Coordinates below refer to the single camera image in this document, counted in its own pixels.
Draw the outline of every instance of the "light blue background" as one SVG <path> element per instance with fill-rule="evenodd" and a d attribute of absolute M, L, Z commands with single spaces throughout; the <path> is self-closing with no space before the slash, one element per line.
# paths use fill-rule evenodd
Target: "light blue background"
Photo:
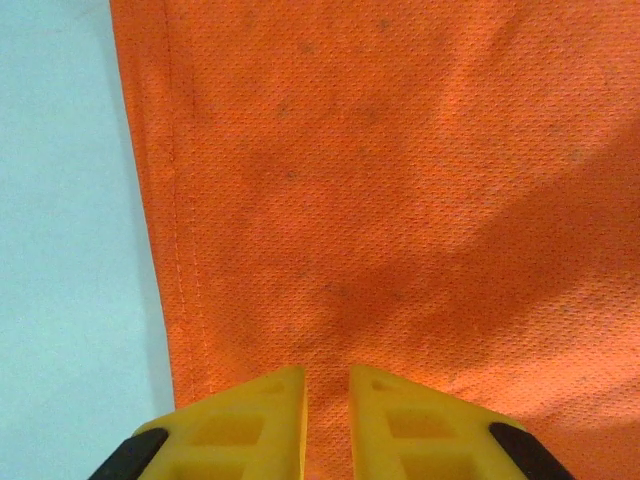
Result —
<path fill-rule="evenodd" d="M 108 0 L 0 1 L 0 281 L 0 478 L 86 479 L 173 408 Z"/>

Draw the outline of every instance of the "orange shirt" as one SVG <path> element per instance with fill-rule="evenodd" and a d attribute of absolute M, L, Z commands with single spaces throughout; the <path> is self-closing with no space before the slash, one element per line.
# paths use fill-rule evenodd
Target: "orange shirt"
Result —
<path fill-rule="evenodd" d="M 346 479 L 368 363 L 640 478 L 636 1 L 112 10 L 179 406 L 305 365 Z"/>

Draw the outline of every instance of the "orange fabric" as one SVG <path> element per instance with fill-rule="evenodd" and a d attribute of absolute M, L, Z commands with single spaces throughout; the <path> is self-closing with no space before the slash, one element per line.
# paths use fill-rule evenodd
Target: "orange fabric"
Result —
<path fill-rule="evenodd" d="M 640 479 L 637 1 L 112 0 L 179 406 L 347 366 Z"/>

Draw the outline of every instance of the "orange mesh fabric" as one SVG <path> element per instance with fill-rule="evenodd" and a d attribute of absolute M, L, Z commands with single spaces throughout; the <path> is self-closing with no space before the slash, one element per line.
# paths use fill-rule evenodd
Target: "orange mesh fabric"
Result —
<path fill-rule="evenodd" d="M 347 366 L 639 479 L 637 1 L 112 0 L 176 399 Z"/>

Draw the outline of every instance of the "black rubber pad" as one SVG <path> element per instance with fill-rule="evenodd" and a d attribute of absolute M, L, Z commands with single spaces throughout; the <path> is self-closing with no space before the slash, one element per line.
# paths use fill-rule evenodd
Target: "black rubber pad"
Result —
<path fill-rule="evenodd" d="M 492 423 L 489 431 L 528 480 L 575 480 L 530 433 L 506 423 Z"/>
<path fill-rule="evenodd" d="M 167 438 L 164 428 L 152 428 L 126 439 L 89 480 L 137 480 Z"/>

